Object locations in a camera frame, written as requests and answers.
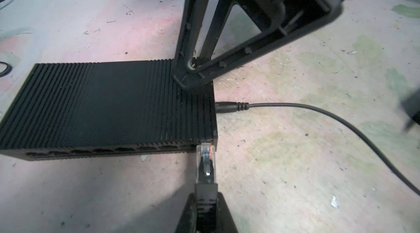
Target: plastic frame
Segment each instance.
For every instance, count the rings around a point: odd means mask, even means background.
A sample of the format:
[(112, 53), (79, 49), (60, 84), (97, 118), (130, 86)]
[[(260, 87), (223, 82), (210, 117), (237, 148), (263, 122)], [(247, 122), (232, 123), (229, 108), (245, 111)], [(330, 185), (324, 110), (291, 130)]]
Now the plastic frame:
[[(208, 0), (185, 0), (172, 76), (185, 90), (208, 83), (332, 22), (342, 13), (342, 2), (343, 0), (219, 0), (200, 53), (200, 57), (207, 62), (196, 65), (193, 53)], [(261, 33), (211, 59), (234, 5), (239, 5), (244, 10)]]

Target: black device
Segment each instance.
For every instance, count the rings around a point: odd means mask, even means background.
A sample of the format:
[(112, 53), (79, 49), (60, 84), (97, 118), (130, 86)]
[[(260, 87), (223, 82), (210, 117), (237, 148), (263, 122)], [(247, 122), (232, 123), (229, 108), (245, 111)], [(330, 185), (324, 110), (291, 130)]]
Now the black device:
[(171, 60), (36, 64), (3, 121), (25, 160), (195, 152), (217, 145), (213, 84), (182, 90)]
[[(235, 233), (215, 183), (212, 80), (332, 22), (342, 2), (219, 0), (197, 58), (208, 0), (185, 0), (172, 61), (35, 65), (0, 123), (0, 153), (42, 160), (196, 150), (195, 194), (176, 232)], [(234, 5), (261, 33), (212, 57)]]

